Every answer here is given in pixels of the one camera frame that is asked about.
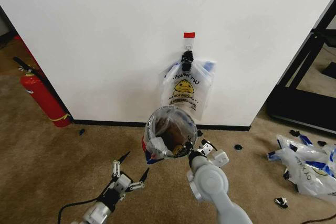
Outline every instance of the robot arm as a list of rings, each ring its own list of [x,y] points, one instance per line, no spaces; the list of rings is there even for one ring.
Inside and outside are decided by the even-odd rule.
[[[228,180],[219,168],[229,159],[223,150],[216,151],[212,159],[206,157],[213,147],[205,141],[203,147],[189,154],[187,177],[190,187],[198,201],[207,200],[217,209],[217,219],[220,224],[252,224],[245,211],[232,202],[227,195]]]
[[[141,176],[139,182],[135,183],[129,176],[120,171],[120,164],[128,156],[128,154],[129,152],[123,155],[119,160],[113,161],[113,174],[111,182],[96,198],[96,203],[85,212],[82,218],[83,221],[80,224],[105,224],[108,216],[114,212],[115,205],[118,201],[122,201],[124,199],[126,193],[145,187],[144,181],[147,178],[149,168]],[[64,207],[59,213],[58,223],[60,223],[60,214],[63,209]]]

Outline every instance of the plastic bag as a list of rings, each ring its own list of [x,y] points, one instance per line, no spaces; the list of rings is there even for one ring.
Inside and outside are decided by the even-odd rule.
[[[213,84],[215,63],[194,60],[189,71],[183,71],[182,65],[178,62],[166,73],[161,106],[178,106],[200,120]]]
[[[277,135],[280,150],[270,152],[270,161],[281,160],[289,173],[289,180],[297,185],[299,193],[313,195],[336,205],[336,146],[322,149]]]
[[[197,140],[193,119],[176,106],[158,108],[145,127],[142,148],[148,164],[186,155]]]

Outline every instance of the printed smiley face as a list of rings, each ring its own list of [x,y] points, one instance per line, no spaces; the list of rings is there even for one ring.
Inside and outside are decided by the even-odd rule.
[[[194,93],[194,88],[187,80],[180,81],[176,86],[175,90],[181,93]]]

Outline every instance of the black clip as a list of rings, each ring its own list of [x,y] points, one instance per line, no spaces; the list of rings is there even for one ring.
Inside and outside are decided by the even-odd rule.
[[[186,51],[182,55],[182,71],[190,71],[191,69],[191,63],[194,60],[193,52],[192,51]]]

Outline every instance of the white wall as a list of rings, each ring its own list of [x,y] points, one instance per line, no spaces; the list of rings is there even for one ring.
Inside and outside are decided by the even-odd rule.
[[[0,0],[75,119],[144,122],[196,31],[217,61],[202,124],[249,126],[329,0]]]

